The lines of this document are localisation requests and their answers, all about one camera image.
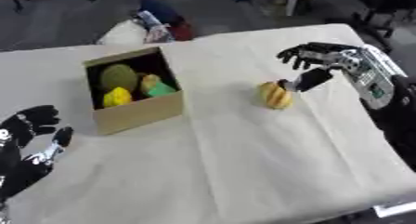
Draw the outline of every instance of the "robotic arm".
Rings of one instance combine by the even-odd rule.
[[[295,57],[295,70],[304,64],[320,67],[304,72],[294,82],[280,81],[280,85],[305,92],[332,79],[332,70],[341,71],[367,105],[380,110],[390,104],[395,95],[394,77],[408,76],[382,51],[374,46],[344,46],[309,43],[286,49],[278,54],[284,63]]]
[[[295,58],[293,68],[319,67],[303,72],[295,81],[278,83],[291,91],[306,92],[341,71],[355,88],[370,118],[403,160],[416,171],[416,79],[408,77],[374,46],[309,43],[278,54],[283,63]]]
[[[50,105],[17,112],[0,125],[0,224],[10,222],[7,200],[52,172],[55,158],[69,146],[73,130],[61,128],[45,150],[21,159],[21,150],[37,136],[56,131],[58,111]]]

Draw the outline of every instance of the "white tablecloth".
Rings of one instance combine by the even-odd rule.
[[[55,172],[11,202],[15,223],[306,223],[414,191],[341,74],[283,112],[254,98],[299,73],[276,54],[310,41],[362,44],[326,25],[162,45],[186,114],[108,137],[93,133],[81,62],[132,47],[0,54],[1,113],[51,103],[78,132]]]

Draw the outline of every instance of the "open box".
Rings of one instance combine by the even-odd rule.
[[[140,91],[140,85],[138,85],[137,89],[132,92],[133,102],[103,108],[102,100],[105,91],[100,89],[99,77],[107,67],[120,63],[129,65],[135,72],[157,74],[166,85],[174,88],[176,92],[149,98]],[[84,65],[94,106],[94,119],[97,131],[101,135],[160,121],[177,116],[183,111],[182,89],[158,47],[93,59],[85,61]]]

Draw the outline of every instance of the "green melon toy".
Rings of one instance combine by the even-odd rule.
[[[106,92],[110,92],[120,86],[132,93],[137,87],[138,78],[136,72],[130,66],[115,64],[102,72],[100,83]]]

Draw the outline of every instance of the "yellow lemon toy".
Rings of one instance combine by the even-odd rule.
[[[122,87],[114,88],[110,93],[104,95],[103,106],[104,108],[124,105],[132,101],[132,95],[130,92]]]
[[[292,102],[292,93],[275,82],[267,82],[258,87],[260,98],[271,109],[285,109]]]

